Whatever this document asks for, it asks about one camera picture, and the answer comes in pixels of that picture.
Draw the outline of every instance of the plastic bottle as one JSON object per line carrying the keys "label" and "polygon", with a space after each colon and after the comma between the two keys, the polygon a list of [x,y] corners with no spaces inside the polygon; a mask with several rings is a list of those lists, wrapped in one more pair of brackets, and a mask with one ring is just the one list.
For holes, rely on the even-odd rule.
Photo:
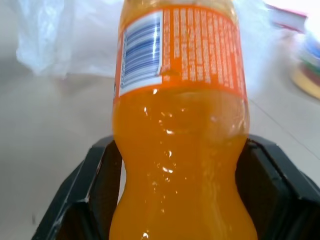
{"label": "plastic bottle", "polygon": [[125,0],[121,16],[109,239],[256,240],[235,183],[249,113],[232,1]]}

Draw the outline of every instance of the plastic bag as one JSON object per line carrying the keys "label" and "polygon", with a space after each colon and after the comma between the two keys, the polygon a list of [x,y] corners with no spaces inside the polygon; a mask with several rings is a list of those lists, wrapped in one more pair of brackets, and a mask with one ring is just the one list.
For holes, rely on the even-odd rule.
{"label": "plastic bag", "polygon": [[19,62],[36,75],[113,77],[123,0],[10,0]]}

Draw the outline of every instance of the orange label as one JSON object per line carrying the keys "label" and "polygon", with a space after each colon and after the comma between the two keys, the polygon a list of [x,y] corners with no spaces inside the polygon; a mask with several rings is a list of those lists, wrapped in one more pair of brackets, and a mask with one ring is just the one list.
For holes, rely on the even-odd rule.
{"label": "orange label", "polygon": [[222,13],[171,5],[119,35],[114,100],[133,91],[194,86],[247,99],[239,28]]}

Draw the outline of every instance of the orange liquid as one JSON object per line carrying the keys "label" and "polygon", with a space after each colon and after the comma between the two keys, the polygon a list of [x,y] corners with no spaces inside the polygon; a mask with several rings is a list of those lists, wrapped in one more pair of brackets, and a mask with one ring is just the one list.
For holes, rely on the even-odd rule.
{"label": "orange liquid", "polygon": [[[121,23],[164,2],[127,0]],[[133,91],[114,105],[113,131],[127,176],[110,240],[257,240],[235,183],[247,102],[200,87]]]}

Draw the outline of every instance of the white tile floor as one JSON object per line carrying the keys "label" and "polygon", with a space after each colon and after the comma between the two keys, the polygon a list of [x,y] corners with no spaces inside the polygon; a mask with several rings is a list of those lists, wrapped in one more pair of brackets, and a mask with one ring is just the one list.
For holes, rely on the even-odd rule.
{"label": "white tile floor", "polygon": [[[27,240],[63,179],[111,133],[114,83],[74,76],[61,87],[34,77],[15,60],[16,22],[2,3],[0,16],[0,239]],[[276,142],[320,184],[320,102],[268,64],[272,44],[265,48],[243,48],[251,132]]]}

